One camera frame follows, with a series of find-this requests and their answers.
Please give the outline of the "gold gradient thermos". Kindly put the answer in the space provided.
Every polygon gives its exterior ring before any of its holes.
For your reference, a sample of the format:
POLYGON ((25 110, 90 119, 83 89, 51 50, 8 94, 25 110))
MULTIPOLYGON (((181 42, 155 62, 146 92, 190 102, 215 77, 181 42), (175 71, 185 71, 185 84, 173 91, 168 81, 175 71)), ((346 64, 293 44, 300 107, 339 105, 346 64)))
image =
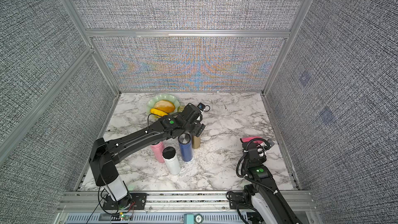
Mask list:
POLYGON ((201 146, 201 138, 193 136, 192 137, 192 148, 193 149, 198 149, 201 146))

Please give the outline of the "pink thermos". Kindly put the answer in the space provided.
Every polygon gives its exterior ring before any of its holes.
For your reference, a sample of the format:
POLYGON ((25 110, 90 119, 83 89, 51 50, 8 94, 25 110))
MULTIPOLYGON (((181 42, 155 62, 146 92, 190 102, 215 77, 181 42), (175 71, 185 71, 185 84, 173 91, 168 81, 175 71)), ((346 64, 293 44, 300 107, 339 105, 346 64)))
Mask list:
POLYGON ((157 162, 164 163, 164 158, 163 158, 162 152, 165 147, 164 147, 163 142, 157 142, 155 144, 152 144, 150 146, 150 148, 151 148, 157 162))

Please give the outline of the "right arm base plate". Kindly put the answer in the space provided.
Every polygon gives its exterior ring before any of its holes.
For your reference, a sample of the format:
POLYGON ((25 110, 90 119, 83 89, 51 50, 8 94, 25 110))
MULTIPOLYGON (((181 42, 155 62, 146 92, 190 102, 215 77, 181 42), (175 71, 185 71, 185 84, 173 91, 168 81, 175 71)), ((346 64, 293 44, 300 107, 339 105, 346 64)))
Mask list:
POLYGON ((230 209, 236 209, 237 206, 244 205, 243 209, 255 209, 256 208, 252 204, 252 199, 255 196, 257 191, 228 191, 226 193, 226 198, 229 201, 230 209))

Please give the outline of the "blue thermos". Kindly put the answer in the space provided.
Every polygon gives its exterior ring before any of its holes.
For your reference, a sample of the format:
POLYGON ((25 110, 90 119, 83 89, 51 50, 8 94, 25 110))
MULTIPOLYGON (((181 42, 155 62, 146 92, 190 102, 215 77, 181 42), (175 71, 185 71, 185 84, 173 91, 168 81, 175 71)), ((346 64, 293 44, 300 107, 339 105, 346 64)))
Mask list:
POLYGON ((178 137, 181 156, 184 162, 190 162, 193 158, 191 135, 183 133, 178 137))

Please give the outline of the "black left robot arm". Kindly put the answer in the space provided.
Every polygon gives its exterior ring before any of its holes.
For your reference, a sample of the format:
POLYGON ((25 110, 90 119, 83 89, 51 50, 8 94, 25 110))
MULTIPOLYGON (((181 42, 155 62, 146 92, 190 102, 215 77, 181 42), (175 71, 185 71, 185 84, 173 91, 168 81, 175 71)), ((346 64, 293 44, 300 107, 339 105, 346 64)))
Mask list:
POLYGON ((189 103, 182 112, 160 117, 147 127, 127 136, 110 141, 105 141, 103 138, 94 141, 89 165, 95 184, 106 190, 112 202, 127 205, 130 193, 116 165, 141 149, 165 140, 175 139, 184 133, 199 137, 205 129, 201 121, 202 112, 206 108, 208 106, 202 103, 197 106, 189 103))

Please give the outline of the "aluminium front rail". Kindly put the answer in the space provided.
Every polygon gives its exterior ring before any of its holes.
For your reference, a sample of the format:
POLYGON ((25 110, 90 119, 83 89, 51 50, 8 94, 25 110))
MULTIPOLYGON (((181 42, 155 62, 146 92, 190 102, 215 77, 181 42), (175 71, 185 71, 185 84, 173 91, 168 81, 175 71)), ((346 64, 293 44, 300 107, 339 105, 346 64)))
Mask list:
POLYGON ((261 220, 250 209, 235 210, 240 191, 134 191, 122 210, 98 201, 94 191, 67 192, 54 224, 242 224, 261 220))

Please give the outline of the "yellow banana toy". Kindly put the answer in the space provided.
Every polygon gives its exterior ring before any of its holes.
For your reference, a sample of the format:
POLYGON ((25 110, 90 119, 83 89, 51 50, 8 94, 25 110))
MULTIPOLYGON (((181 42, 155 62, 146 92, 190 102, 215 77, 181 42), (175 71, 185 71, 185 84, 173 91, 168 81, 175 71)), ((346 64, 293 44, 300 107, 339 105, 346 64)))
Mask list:
POLYGON ((168 115, 167 112, 164 112, 164 111, 159 110, 159 109, 156 109, 156 108, 151 108, 151 109, 150 109, 150 114, 155 115, 155 116, 157 116, 158 118, 168 115))

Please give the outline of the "white thermos black lid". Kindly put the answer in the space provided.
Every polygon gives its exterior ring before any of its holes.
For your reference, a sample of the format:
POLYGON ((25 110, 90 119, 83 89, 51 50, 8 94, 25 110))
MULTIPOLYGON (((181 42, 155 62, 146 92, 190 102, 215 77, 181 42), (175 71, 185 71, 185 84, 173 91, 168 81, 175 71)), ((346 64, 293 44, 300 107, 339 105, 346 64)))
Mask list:
POLYGON ((168 146, 162 151, 163 160, 172 175, 177 175, 181 171, 176 149, 168 146))

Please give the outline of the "green scalloped plate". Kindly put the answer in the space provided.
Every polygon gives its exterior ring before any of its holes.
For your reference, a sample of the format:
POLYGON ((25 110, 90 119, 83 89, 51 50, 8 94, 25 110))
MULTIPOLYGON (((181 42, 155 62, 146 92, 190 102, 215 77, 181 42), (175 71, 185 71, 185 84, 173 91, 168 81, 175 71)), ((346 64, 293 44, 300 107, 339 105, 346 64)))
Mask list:
POLYGON ((155 97, 153 97, 147 103, 147 114, 148 115, 150 114, 150 109, 153 108, 155 103, 160 101, 160 100, 168 100, 168 101, 171 101, 175 105, 176 109, 172 113, 177 113, 179 111, 180 102, 179 102, 177 97, 175 97, 175 96, 173 96, 171 94, 159 94, 159 95, 156 95, 155 97))

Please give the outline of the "pink cloth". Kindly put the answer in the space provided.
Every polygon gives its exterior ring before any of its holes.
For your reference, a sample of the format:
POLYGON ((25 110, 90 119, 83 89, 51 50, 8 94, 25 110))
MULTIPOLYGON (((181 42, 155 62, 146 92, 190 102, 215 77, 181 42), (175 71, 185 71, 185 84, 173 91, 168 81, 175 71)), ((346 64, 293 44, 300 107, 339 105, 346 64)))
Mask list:
POLYGON ((256 144, 262 144, 264 142, 264 139, 258 136, 254 136, 254 137, 248 137, 248 138, 241 138, 240 141, 242 143, 248 143, 251 141, 254 141, 254 143, 256 144))

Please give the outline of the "orange bread bun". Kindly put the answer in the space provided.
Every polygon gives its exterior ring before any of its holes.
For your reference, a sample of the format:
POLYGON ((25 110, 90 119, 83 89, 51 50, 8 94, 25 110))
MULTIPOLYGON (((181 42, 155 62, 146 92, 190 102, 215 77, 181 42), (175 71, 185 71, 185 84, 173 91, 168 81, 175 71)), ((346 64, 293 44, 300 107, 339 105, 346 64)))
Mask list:
POLYGON ((153 108, 165 113, 172 113, 176 109, 175 105, 168 100, 160 100, 156 102, 153 108))

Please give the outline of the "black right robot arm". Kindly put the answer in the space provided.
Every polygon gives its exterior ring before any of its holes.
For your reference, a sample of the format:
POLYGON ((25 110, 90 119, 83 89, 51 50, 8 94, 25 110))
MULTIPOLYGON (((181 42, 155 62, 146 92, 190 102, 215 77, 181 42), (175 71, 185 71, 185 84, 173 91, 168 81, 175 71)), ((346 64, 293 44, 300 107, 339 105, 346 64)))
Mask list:
POLYGON ((248 182, 244 186, 243 203, 236 204, 240 208, 250 209, 258 213, 265 224, 300 224, 300 219, 289 206, 271 174, 264 165, 266 152, 274 143, 271 140, 254 136, 240 139, 242 156, 236 166, 236 175, 248 182))

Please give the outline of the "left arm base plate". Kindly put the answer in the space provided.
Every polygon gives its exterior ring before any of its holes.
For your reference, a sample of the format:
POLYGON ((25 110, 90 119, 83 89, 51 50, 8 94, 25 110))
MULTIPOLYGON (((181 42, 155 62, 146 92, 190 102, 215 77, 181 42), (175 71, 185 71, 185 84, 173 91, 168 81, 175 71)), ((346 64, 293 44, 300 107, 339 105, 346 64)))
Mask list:
POLYGON ((102 207, 107 211, 127 211, 127 210, 143 210, 147 201, 146 193, 130 193, 118 202, 111 199, 110 196, 106 196, 102 207))

